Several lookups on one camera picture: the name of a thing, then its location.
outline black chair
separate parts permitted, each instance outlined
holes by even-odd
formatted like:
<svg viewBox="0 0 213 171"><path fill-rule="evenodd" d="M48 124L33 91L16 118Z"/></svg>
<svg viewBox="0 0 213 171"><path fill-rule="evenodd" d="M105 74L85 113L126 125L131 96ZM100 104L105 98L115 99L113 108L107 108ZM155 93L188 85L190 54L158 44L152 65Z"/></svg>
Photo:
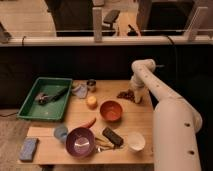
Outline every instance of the black chair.
<svg viewBox="0 0 213 171"><path fill-rule="evenodd" d="M137 25L142 35L182 35L193 8L193 0L141 0Z"/></svg>
<svg viewBox="0 0 213 171"><path fill-rule="evenodd" d="M93 36L92 0L45 0L51 12L57 36ZM113 23L119 10L110 11L104 19L104 36L115 33Z"/></svg>

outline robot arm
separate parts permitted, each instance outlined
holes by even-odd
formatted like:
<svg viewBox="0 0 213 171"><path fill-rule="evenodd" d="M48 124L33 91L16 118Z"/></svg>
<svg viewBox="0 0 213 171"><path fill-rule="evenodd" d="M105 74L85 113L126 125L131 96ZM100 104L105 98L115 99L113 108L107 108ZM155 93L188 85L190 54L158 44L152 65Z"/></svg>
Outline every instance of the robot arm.
<svg viewBox="0 0 213 171"><path fill-rule="evenodd" d="M133 62L131 86L135 100L144 85L159 101L154 110L153 150L155 171L201 171L195 133L202 118L181 95L153 75L152 59Z"/></svg>

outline white cup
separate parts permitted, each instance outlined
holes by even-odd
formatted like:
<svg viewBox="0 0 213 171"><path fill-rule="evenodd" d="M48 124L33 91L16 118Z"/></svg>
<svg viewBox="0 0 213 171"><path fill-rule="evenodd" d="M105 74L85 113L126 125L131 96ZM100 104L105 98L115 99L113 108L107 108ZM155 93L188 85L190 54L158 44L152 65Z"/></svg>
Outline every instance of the white cup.
<svg viewBox="0 0 213 171"><path fill-rule="evenodd" d="M127 144L131 152L139 152L145 147L146 141L140 132L131 132L127 137Z"/></svg>

